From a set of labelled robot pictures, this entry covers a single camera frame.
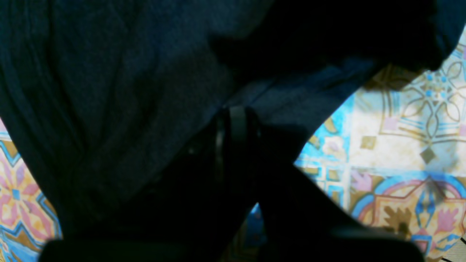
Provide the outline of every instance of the black object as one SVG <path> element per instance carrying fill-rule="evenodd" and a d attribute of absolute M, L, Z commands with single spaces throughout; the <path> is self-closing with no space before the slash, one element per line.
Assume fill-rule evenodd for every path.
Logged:
<path fill-rule="evenodd" d="M 200 156 L 207 156 L 210 161 L 204 162 L 203 157 L 186 161 L 187 156 L 197 151 L 193 145 L 200 145 L 203 139 L 212 145 L 207 148 L 213 150 L 206 150 L 207 154 Z M 413 243 L 360 225 L 337 207 L 301 171 L 274 156 L 274 151 L 262 143 L 260 123 L 250 109 L 232 107 L 222 111 L 206 130 L 188 144 L 187 150 L 181 152 L 178 159 L 183 162 L 175 161 L 177 166 L 197 160 L 203 165 L 212 165 L 211 168 L 206 168 L 212 172 L 202 181 L 202 190 L 220 204 L 215 214 L 219 224 L 213 228 L 199 227 L 201 231 L 205 230 L 206 235 L 215 232 L 214 235 L 202 237 L 202 234 L 198 234 L 197 239 L 176 235 L 169 239 L 169 233 L 164 235 L 154 232 L 143 240 L 140 236 L 133 236 L 135 241 L 128 242 L 131 236 L 126 235 L 124 230 L 114 231 L 115 228 L 125 226 L 124 224 L 115 225 L 111 221 L 105 221 L 81 238 L 49 243 L 39 261 L 117 262 L 126 261 L 130 257 L 135 262 L 214 262 L 256 201 L 259 202 L 264 216 L 268 238 L 267 244 L 260 250 L 260 262 L 302 259 L 318 261 L 324 258 L 327 261 L 340 261 L 362 249 L 364 256 L 359 258 L 360 261 L 423 261 L 422 254 Z M 178 175 L 175 183 L 190 184 L 191 181 L 180 180 L 182 176 Z M 172 185 L 169 188 L 176 188 L 177 192 L 183 194 L 179 186 Z M 185 197 L 182 195 L 179 199 L 190 201 Z M 202 199 L 195 195 L 192 198 Z M 176 206 L 178 203 L 173 199 L 165 201 L 167 205 Z M 202 203 L 193 208 L 198 208 L 196 211 L 199 213 L 206 212 L 206 206 Z M 123 212 L 128 213 L 131 210 L 125 209 Z M 330 258 L 323 252 L 329 248 L 336 248 L 337 251 L 332 252 Z"/>

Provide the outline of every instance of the dark blue clothing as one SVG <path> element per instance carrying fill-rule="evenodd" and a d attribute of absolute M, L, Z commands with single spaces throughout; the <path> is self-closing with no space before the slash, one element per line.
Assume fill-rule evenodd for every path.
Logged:
<path fill-rule="evenodd" d="M 0 117 L 74 234 L 160 174 L 225 105 L 303 130 L 269 138 L 293 156 L 387 63 L 436 69 L 466 0 L 428 3 L 3 0 Z"/>

